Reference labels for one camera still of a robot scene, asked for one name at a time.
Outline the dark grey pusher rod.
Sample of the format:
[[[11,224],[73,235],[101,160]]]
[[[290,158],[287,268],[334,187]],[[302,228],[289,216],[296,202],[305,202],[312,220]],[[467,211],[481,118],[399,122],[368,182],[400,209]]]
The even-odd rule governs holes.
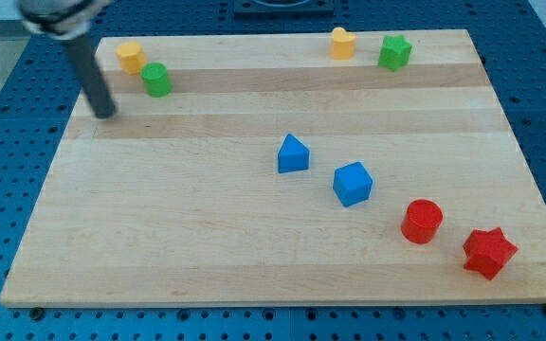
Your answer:
[[[89,37],[80,35],[63,41],[63,47],[93,115],[96,118],[112,117],[117,112],[117,106],[100,71]]]

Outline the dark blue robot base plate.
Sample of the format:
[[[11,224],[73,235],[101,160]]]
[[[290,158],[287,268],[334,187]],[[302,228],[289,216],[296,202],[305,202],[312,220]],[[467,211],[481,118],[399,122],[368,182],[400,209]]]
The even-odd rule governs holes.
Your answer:
[[[256,15],[332,14],[335,0],[234,0],[235,17]]]

